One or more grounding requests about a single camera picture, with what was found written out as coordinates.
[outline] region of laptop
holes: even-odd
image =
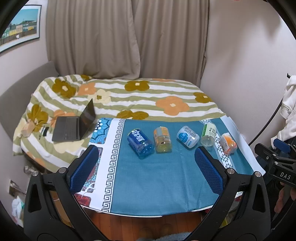
[[[96,119],[94,102],[88,103],[80,116],[58,116],[52,141],[79,141]]]

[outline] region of headboard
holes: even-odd
[[[30,102],[31,94],[41,81],[48,77],[58,77],[58,75],[54,63],[50,61],[18,80],[0,96],[0,113],[2,113],[0,123],[11,140]]]

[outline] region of blue gripper pad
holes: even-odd
[[[194,159],[213,193],[221,195],[227,182],[225,168],[214,159],[204,147],[198,147]]]
[[[285,142],[283,142],[283,141],[281,141],[281,140],[279,140],[277,138],[274,139],[274,146],[276,148],[280,149],[284,153],[290,153],[291,152],[290,146],[287,143],[285,143]]]
[[[98,158],[98,148],[90,145],[80,157],[70,164],[66,180],[71,194],[81,191]]]

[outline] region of greek key pattern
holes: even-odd
[[[204,125],[207,123],[212,123],[210,120],[200,120],[200,122],[203,123]],[[225,153],[223,152],[223,147],[220,145],[220,142],[219,142],[220,136],[221,135],[220,135],[219,131],[217,130],[214,148],[215,148],[216,154],[218,156],[218,159],[226,169],[230,168],[230,167],[235,169],[231,157],[225,155]]]
[[[117,159],[118,159],[118,154],[119,154],[119,148],[120,148],[120,142],[121,142],[121,138],[122,138],[124,122],[125,122],[125,119],[119,120],[115,139],[114,139],[112,154],[110,157],[109,169],[107,172],[106,188],[104,191],[104,198],[103,198],[103,204],[102,204],[102,211],[104,211],[104,212],[110,212],[110,210],[111,210],[113,187],[114,187],[115,173],[116,173],[116,167],[117,167]]]

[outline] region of blue circle logo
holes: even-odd
[[[180,133],[179,134],[179,139],[181,142],[186,142],[188,137],[187,137],[187,134],[186,133]]]

